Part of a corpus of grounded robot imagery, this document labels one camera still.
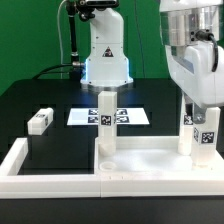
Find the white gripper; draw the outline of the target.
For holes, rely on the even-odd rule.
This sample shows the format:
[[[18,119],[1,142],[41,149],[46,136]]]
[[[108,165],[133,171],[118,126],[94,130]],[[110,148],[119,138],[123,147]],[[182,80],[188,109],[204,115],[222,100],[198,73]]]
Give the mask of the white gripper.
[[[193,122],[203,124],[205,110],[202,108],[224,106],[224,49],[218,47],[215,72],[212,71],[211,43],[185,48],[166,46],[165,50],[171,78],[195,102],[192,106]]]

